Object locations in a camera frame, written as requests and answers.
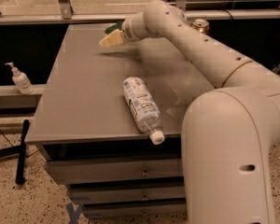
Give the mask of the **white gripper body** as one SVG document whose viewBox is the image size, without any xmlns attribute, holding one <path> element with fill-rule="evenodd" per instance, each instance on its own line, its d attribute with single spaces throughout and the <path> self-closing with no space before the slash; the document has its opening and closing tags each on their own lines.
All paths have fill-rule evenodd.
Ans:
<svg viewBox="0 0 280 224">
<path fill-rule="evenodd" d="M 122 24 L 122 31 L 124 38 L 129 42 L 153 36 L 148 28 L 146 28 L 143 12 L 139 12 L 128 17 Z"/>
</svg>

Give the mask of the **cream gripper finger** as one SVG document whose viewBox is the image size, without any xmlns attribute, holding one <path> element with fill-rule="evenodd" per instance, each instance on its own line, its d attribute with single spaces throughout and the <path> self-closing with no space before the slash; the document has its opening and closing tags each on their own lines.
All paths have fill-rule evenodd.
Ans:
<svg viewBox="0 0 280 224">
<path fill-rule="evenodd" d="M 121 45 L 125 42 L 123 32 L 121 30 L 114 30 L 110 34 L 106 35 L 100 40 L 99 45 L 102 48 L 109 48 L 117 45 Z"/>
</svg>

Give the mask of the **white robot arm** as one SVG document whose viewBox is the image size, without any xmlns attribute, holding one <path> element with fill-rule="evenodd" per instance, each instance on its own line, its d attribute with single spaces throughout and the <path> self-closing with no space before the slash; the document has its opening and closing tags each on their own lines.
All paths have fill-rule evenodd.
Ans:
<svg viewBox="0 0 280 224">
<path fill-rule="evenodd" d="M 269 153 L 280 142 L 280 76 L 207 35 L 206 26 L 155 0 L 100 44 L 164 37 L 213 86 L 183 118 L 189 223 L 275 224 Z"/>
</svg>

